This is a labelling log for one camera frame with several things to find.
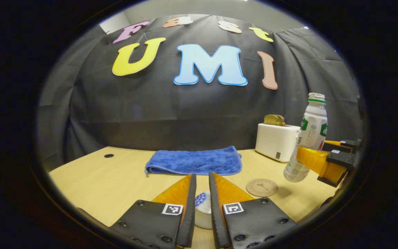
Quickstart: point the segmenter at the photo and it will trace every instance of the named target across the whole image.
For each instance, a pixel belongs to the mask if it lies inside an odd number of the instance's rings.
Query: wall
[[[121,11],[109,19],[99,24],[105,33],[113,33],[116,30],[127,27],[130,25],[124,11]]]
[[[255,0],[148,0],[124,11],[130,24],[161,16],[212,14],[231,17],[280,32],[304,27],[297,19]]]

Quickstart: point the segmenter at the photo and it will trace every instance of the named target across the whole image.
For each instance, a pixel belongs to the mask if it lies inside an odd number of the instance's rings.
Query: foam letter
[[[130,44],[128,46],[119,49],[119,55],[117,56],[115,63],[113,64],[113,74],[117,76],[123,76],[127,74],[134,74],[146,68],[156,56],[159,44],[165,41],[165,38],[154,38],[145,42],[147,49],[145,50],[144,56],[135,63],[128,63],[131,52],[139,46],[139,44]]]
[[[164,24],[162,27],[173,27],[173,26],[177,26],[177,25],[190,24],[192,22],[193,22],[193,20],[191,20],[191,17],[182,16],[182,17],[176,17],[176,18],[168,20],[167,23]]]
[[[232,23],[232,22],[226,22],[226,21],[218,21],[219,27],[223,30],[227,30],[233,33],[242,33],[242,30],[240,30],[238,25]]]
[[[204,80],[210,83],[219,67],[222,74],[218,81],[224,85],[246,85],[247,79],[242,75],[239,63],[240,49],[233,46],[220,46],[210,57],[198,44],[184,44],[177,47],[182,52],[179,75],[174,78],[177,85],[193,85],[199,81],[193,73],[194,65]]]
[[[259,36],[261,39],[264,39],[265,41],[273,42],[273,39],[268,37],[268,33],[257,28],[257,27],[250,27],[249,29],[253,30],[254,33]]]
[[[142,26],[145,26],[149,23],[150,23],[149,21],[145,21],[145,22],[140,22],[138,24],[133,24],[131,26],[125,27],[124,31],[122,31],[120,36],[115,41],[113,41],[113,43],[115,44],[120,41],[127,40],[128,38],[131,37],[130,33],[134,34],[134,33],[138,32]]]
[[[262,63],[264,63],[264,80],[262,83],[266,88],[273,90],[277,89],[276,78],[274,77],[273,61],[274,59],[267,53],[258,51],[257,54],[262,58]]]

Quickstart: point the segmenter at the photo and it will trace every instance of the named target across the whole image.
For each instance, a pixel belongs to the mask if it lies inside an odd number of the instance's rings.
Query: white bottle
[[[297,146],[321,150],[328,130],[325,95],[310,93],[308,96],[308,106],[303,115],[299,139],[290,161],[283,170],[283,176],[293,183],[302,181],[310,172],[310,169],[296,159]]]

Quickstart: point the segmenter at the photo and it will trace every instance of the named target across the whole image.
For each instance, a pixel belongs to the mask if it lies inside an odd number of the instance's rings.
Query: letter u
[[[145,42],[147,49],[145,50],[144,56],[135,63],[128,63],[133,50],[139,46],[139,44],[130,44],[122,47],[118,50],[119,55],[117,56],[115,63],[113,64],[112,72],[117,76],[124,76],[127,74],[134,74],[146,68],[150,63],[153,62],[156,52],[158,51],[159,44],[165,41],[165,38],[154,38]]]

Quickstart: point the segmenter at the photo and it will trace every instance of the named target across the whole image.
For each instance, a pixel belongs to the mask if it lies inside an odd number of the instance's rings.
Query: white toaster
[[[257,126],[256,151],[280,162],[288,162],[299,138],[299,126]]]

